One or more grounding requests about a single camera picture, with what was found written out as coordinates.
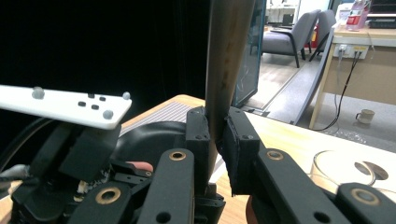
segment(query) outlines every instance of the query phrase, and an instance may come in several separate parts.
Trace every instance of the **black background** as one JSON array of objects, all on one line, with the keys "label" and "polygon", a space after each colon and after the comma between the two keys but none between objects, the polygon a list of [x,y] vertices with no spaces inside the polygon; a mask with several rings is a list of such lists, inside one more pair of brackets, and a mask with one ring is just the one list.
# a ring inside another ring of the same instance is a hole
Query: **black background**
[{"label": "black background", "polygon": [[[208,20],[208,0],[0,1],[0,84],[128,91],[123,121],[177,94],[205,98]],[[0,109],[0,151],[35,119]],[[15,162],[29,162],[47,136]]]}]

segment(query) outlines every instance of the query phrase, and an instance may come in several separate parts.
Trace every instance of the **clear plastic container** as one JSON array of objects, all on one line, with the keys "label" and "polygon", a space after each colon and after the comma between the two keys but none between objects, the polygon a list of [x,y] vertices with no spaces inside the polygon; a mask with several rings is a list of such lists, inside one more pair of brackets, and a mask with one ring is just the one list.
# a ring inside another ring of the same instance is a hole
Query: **clear plastic container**
[{"label": "clear plastic container", "polygon": [[363,14],[365,7],[365,0],[355,0],[352,9],[350,10],[349,16],[346,20],[346,29],[349,31],[359,31],[361,26],[361,15]]}]

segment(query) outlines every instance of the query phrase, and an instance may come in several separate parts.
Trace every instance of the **electrical outlet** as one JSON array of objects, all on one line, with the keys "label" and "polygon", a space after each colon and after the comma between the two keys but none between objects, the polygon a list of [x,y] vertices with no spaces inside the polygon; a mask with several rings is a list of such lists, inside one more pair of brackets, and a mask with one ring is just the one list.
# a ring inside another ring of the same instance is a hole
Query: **electrical outlet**
[{"label": "electrical outlet", "polygon": [[333,57],[339,57],[343,51],[343,58],[354,58],[355,52],[358,54],[361,52],[359,59],[365,59],[369,46],[367,45],[347,45],[347,44],[336,44],[334,49]]}]

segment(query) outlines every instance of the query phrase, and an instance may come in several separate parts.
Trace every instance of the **bottle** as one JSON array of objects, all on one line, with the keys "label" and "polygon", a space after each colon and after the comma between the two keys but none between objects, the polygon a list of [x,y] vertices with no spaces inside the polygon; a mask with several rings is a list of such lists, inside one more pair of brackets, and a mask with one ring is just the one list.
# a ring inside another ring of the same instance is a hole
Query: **bottle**
[{"label": "bottle", "polygon": [[359,29],[363,28],[367,21],[367,15],[370,12],[370,6],[371,6],[371,0],[365,0],[364,9],[363,12],[361,13],[361,19],[359,20]]},{"label": "bottle", "polygon": [[359,22],[361,14],[364,10],[364,0],[355,0],[352,9],[350,9],[349,16],[346,20],[346,29],[349,31],[359,31]]}]

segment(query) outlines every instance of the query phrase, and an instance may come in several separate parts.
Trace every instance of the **white mug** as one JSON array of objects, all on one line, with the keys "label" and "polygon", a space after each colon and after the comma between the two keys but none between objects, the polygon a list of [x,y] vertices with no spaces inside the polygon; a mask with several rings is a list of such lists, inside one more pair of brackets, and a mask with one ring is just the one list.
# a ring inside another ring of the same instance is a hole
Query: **white mug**
[{"label": "white mug", "polygon": [[363,109],[356,115],[356,119],[361,123],[369,124],[372,121],[374,114],[375,112],[373,110]]}]

